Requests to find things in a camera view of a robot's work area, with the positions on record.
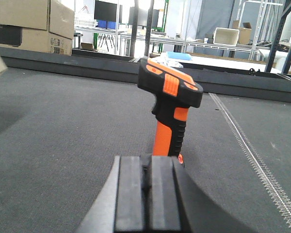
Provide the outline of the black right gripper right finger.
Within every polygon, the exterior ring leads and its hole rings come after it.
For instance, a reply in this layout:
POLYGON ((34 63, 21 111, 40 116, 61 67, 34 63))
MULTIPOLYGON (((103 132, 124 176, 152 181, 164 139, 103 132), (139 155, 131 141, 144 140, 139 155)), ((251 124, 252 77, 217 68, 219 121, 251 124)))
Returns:
POLYGON ((169 157, 152 157, 149 217, 153 232, 181 230, 173 163, 169 157))

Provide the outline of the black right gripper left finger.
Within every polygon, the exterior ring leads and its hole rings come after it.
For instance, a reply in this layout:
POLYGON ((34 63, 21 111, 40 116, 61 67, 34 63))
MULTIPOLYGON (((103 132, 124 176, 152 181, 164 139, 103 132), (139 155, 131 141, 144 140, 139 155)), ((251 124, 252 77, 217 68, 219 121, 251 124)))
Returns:
POLYGON ((120 159, 114 230, 142 232, 145 229, 140 158, 120 159))

